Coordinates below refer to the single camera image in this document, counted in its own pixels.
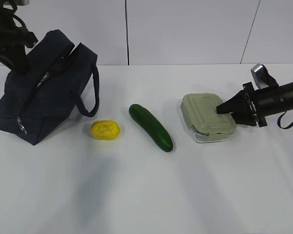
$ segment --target zipper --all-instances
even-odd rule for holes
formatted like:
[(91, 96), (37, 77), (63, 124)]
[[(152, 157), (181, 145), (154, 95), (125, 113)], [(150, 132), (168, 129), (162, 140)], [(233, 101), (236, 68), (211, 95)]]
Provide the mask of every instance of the zipper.
[(23, 131), (27, 135), (28, 133), (27, 133), (25, 127), (23, 126), (23, 124), (22, 124), (21, 119), (20, 119), (19, 116), (17, 117), (17, 122), (18, 122), (18, 125), (19, 125), (21, 131)]
[(50, 78), (50, 73), (47, 72), (43, 78), (39, 81), (39, 83), (37, 84), (36, 88), (39, 89), (41, 87), (41, 85)]
[[(39, 80), (38, 84), (35, 86), (35, 89), (29, 95), (29, 98), (25, 101), (20, 113), (22, 112), (23, 109), (25, 109), (28, 106), (28, 104), (32, 100), (32, 97), (35, 96), (35, 94), (42, 87), (43, 84), (45, 84), (47, 81), (51, 80), (51, 78), (60, 75), (61, 73), (63, 73), (65, 70), (67, 70), (72, 65), (72, 63), (74, 62), (74, 59), (77, 55), (74, 51), (71, 53), (73, 48), (74, 48), (74, 45), (73, 45), (73, 47), (69, 46), (67, 48), (67, 50), (60, 56), (60, 58), (54, 63), (54, 65), (49, 69), (49, 71), (46, 72), (42, 76), (42, 78)], [(18, 117), (17, 117), (17, 123), (18, 123), (21, 131), (27, 135), (26, 128), (22, 124), (20, 115), (18, 115)]]
[[(46, 72), (45, 75), (43, 75), (43, 77), (39, 80), (39, 83), (36, 85), (36, 89), (33, 92), (33, 96), (35, 95), (36, 91), (43, 85), (43, 83), (45, 83), (48, 79), (50, 78), (50, 73)], [(24, 134), (28, 134), (24, 125), (22, 124), (21, 118), (20, 116), (17, 117), (17, 123), (19, 125), (19, 128), (21, 129), (21, 131), (24, 132)]]

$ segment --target white table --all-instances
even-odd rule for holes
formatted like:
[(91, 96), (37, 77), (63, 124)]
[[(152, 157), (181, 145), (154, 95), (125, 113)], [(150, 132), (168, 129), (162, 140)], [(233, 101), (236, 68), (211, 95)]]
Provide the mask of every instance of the white table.
[[(189, 93), (231, 98), (252, 66), (100, 66), (94, 119), (74, 110), (35, 147), (0, 131), (0, 234), (293, 234), (293, 128), (279, 129), (276, 115), (197, 144), (180, 112)], [(293, 81), (293, 64), (267, 68), (279, 84)], [(91, 85), (84, 97), (91, 107)], [(173, 152), (133, 122), (133, 103), (168, 129)], [(116, 120), (119, 138), (93, 139), (96, 119)]]

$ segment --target zipper pull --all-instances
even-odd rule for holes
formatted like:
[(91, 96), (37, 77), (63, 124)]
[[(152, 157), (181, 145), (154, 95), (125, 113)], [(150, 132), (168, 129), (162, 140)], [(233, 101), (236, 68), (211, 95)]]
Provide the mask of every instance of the zipper pull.
[(25, 127), (22, 125), (22, 122), (21, 122), (21, 119), (19, 116), (17, 117), (17, 122), (18, 122), (18, 125), (19, 125), (21, 131), (23, 131), (27, 135), (28, 133), (27, 133)]
[(37, 89), (40, 88), (41, 85), (42, 85), (46, 80), (48, 80), (49, 78), (50, 78), (50, 73), (47, 72), (47, 73), (43, 76), (43, 78), (39, 81), (39, 83), (37, 84), (36, 88), (37, 88)]

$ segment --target black cable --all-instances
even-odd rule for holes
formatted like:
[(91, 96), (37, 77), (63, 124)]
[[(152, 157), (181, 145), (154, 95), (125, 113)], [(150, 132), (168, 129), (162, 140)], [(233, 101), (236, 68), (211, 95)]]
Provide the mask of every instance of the black cable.
[(287, 113), (287, 111), (284, 112), (284, 113), (278, 118), (278, 120), (277, 120), (277, 125), (278, 125), (278, 127), (281, 128), (281, 129), (290, 129), (290, 128), (293, 127), (293, 122), (292, 122), (290, 125), (288, 125), (287, 127), (282, 127), (282, 126), (281, 126), (281, 120), (282, 120), (282, 118), (284, 117), (284, 115), (285, 115), (286, 113)]
[(11, 10), (11, 9), (7, 9), (7, 8), (3, 7), (1, 9), (2, 12), (4, 14), (6, 14), (8, 17), (11, 17), (11, 18), (17, 20), (21, 24), (21, 27), (16, 27), (16, 29), (8, 29), (8, 28), (0, 25), (0, 32), (15, 35), (15, 34), (18, 34), (20, 32), (20, 30), (24, 30), (24, 29), (27, 30), (26, 25), (23, 22), (23, 20), (14, 14), (18, 8), (16, 3), (12, 0), (8, 0), (8, 3), (12, 6), (13, 9)]

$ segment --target bag handle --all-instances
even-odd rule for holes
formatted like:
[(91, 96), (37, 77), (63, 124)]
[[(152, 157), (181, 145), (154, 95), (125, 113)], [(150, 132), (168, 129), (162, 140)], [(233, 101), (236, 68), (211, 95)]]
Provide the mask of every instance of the bag handle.
[(99, 72), (97, 66), (94, 64), (92, 65), (92, 78), (93, 78), (93, 87), (94, 87), (94, 99), (95, 99), (95, 106), (92, 111), (88, 111), (85, 108), (82, 98), (76, 92), (73, 92), (73, 98), (75, 99), (76, 106), (79, 112), (86, 117), (94, 117), (99, 108)]

